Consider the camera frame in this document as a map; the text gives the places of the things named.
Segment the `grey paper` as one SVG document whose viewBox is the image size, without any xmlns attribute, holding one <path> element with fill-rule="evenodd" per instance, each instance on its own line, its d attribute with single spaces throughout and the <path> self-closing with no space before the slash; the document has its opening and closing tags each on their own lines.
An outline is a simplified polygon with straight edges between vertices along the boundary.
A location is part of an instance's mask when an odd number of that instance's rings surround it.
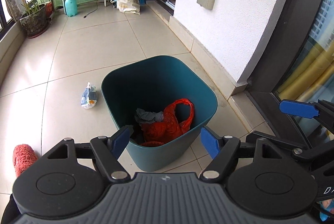
<svg viewBox="0 0 334 224">
<path fill-rule="evenodd" d="M 164 114 L 162 111 L 155 113 L 137 108 L 135 120 L 140 124 L 152 124 L 155 122 L 162 122 L 164 120 Z"/>
</svg>

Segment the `red plastic bag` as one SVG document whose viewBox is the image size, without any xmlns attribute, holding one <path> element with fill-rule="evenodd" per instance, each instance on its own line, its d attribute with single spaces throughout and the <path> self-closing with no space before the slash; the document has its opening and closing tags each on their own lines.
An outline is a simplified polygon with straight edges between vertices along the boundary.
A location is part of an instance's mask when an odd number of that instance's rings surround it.
<svg viewBox="0 0 334 224">
<path fill-rule="evenodd" d="M 186 105 L 190 108 L 188 118 L 182 122 L 178 122 L 176 117 L 176 107 L 178 105 Z M 144 142 L 140 145 L 144 147 L 159 147 L 179 138 L 190 130 L 194 114 L 194 105 L 188 99 L 174 101 L 162 112 L 162 121 L 141 124 Z"/>
</svg>

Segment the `teal plastic trash bin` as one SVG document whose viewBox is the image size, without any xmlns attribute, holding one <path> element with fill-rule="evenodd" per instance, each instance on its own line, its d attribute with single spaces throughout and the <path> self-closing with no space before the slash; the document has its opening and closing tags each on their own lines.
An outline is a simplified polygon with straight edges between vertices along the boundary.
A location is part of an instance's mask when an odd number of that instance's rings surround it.
<svg viewBox="0 0 334 224">
<path fill-rule="evenodd" d="M 101 92 L 118 128 L 133 126 L 127 151 L 139 169 L 160 170 L 180 158 L 217 110 L 217 97 L 186 64 L 172 56 L 155 56 L 111 71 Z M 137 109 L 158 113 L 176 100 L 194 105 L 190 129 L 158 147 L 144 147 L 143 131 L 135 119 Z"/>
</svg>

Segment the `yellow curtain behind glass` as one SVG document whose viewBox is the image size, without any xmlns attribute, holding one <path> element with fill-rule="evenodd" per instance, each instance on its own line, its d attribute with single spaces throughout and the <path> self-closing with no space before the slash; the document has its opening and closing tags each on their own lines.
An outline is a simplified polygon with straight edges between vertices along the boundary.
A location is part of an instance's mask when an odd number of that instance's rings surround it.
<svg viewBox="0 0 334 224">
<path fill-rule="evenodd" d="M 280 84 L 276 94 L 280 100 L 310 100 L 333 77 L 333 41 L 325 46 L 314 40 L 304 47 Z"/>
</svg>

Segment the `blue white crumpled wrapper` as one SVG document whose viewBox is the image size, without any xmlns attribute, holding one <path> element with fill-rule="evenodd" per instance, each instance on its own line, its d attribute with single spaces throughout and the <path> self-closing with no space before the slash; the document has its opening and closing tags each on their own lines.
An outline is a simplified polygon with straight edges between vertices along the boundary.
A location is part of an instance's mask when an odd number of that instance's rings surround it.
<svg viewBox="0 0 334 224">
<path fill-rule="evenodd" d="M 91 109 L 96 105 L 96 103 L 97 103 L 96 86 L 88 82 L 82 94 L 80 106 L 85 109 Z"/>
</svg>

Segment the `red fuzzy slipper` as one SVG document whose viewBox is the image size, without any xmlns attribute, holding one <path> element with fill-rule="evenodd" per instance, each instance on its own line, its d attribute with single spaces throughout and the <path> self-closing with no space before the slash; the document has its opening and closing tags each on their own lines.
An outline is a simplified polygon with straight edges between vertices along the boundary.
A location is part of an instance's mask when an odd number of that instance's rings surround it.
<svg viewBox="0 0 334 224">
<path fill-rule="evenodd" d="M 16 177 L 20 176 L 37 160 L 37 154 L 28 144 L 16 146 L 13 151 L 13 166 Z"/>
</svg>

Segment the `white tote bag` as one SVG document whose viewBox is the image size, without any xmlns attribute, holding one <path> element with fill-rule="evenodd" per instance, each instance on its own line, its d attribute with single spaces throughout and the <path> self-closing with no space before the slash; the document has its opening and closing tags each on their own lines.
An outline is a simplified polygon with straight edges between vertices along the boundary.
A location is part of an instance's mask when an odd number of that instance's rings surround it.
<svg viewBox="0 0 334 224">
<path fill-rule="evenodd" d="M 115 4 L 116 8 L 124 14 L 140 15 L 140 0 L 110 0 L 111 4 Z"/>
</svg>

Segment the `potted plant in pot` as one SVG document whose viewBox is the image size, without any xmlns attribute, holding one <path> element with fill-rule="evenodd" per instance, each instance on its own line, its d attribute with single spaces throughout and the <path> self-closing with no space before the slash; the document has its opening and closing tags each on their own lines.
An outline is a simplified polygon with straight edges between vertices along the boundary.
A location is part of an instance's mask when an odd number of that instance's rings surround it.
<svg viewBox="0 0 334 224">
<path fill-rule="evenodd" d="M 44 0 L 31 0 L 21 2 L 24 14 L 20 18 L 20 24 L 26 31 L 27 37 L 32 39 L 43 34 L 49 27 L 50 21 L 46 16 L 46 3 Z"/>
</svg>

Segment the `teal spray bottle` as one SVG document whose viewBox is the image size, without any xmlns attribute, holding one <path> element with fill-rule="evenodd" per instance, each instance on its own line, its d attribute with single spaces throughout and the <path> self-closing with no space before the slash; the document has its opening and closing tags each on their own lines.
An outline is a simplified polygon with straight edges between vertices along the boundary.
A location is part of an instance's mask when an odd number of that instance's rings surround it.
<svg viewBox="0 0 334 224">
<path fill-rule="evenodd" d="M 65 0 L 65 11 L 66 11 L 66 15 L 69 17 L 77 15 L 78 5 L 77 5 L 76 0 Z"/>
</svg>

